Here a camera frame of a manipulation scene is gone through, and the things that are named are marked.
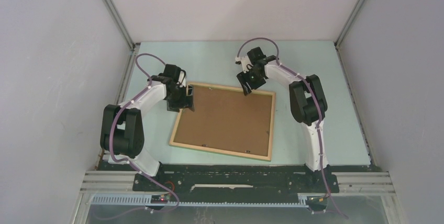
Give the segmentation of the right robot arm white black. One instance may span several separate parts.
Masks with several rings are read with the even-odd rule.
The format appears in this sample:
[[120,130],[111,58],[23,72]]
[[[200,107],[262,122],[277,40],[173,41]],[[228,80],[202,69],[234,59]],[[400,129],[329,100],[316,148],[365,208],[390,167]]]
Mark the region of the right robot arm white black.
[[241,65],[237,74],[244,95],[249,95],[264,85],[268,79],[278,82],[288,90],[290,111],[300,123],[307,141],[305,165],[312,171],[304,178],[305,186],[317,192],[326,184],[325,177],[318,171],[328,166],[324,153],[323,125],[328,109],[323,87],[317,75],[303,76],[279,62],[278,57],[267,57],[256,47],[246,56],[235,57],[235,64]]

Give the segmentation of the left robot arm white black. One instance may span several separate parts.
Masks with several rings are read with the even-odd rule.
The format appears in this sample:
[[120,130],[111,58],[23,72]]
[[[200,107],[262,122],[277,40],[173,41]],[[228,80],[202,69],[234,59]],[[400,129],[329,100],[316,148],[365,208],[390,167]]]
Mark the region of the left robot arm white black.
[[166,64],[164,71],[148,79],[147,86],[134,98],[104,109],[101,148],[108,151],[115,163],[129,164],[142,175],[153,191],[165,186],[165,176],[159,173],[160,161],[145,147],[143,117],[159,102],[166,101],[168,111],[179,113],[194,109],[193,86],[186,83],[186,71]]

